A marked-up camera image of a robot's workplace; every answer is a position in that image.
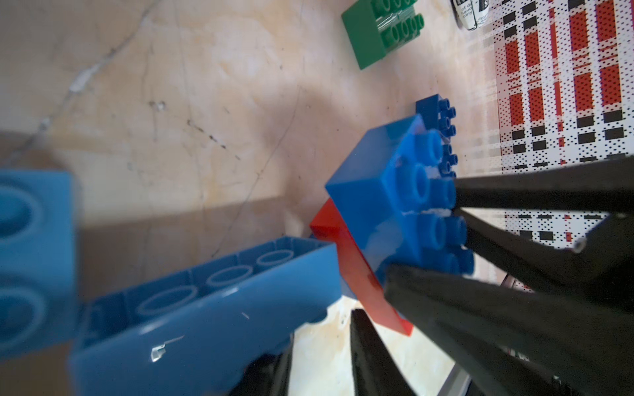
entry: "blue lego brick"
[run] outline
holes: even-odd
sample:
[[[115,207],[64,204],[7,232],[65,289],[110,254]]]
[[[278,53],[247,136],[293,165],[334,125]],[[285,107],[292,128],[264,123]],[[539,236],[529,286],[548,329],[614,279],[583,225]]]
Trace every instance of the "blue lego brick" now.
[[[327,182],[379,281],[393,262],[463,273],[467,254],[450,249],[462,249],[467,226],[451,216],[456,189],[438,170],[442,158],[440,134],[415,115],[368,131]]]
[[[340,297],[336,245],[284,237],[99,298],[69,359],[77,393],[227,392]]]
[[[456,135],[456,127],[451,124],[451,119],[456,117],[456,108],[451,107],[449,99],[438,94],[421,99],[416,102],[416,114],[423,117],[426,128],[440,131],[447,143]]]
[[[71,176],[0,171],[0,359],[67,341],[77,314]]]
[[[456,178],[456,172],[451,167],[458,165],[458,156],[453,153],[450,143],[443,144],[443,159],[438,164],[438,171],[443,177]]]

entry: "marble surface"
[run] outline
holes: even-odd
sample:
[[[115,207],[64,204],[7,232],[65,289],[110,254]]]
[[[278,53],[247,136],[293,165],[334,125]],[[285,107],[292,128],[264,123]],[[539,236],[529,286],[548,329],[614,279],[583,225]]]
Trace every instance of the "marble surface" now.
[[[0,162],[75,176],[83,299],[309,235],[363,133],[434,93],[458,110],[458,174],[500,166],[469,154],[498,135],[486,29],[420,0],[422,35],[361,72],[340,19],[352,3],[0,1]],[[480,260],[476,275],[500,276]],[[353,394],[356,304],[298,330],[290,394]],[[451,359],[420,332],[378,330],[418,394],[435,395]],[[0,394],[71,394],[69,345],[0,363]]]

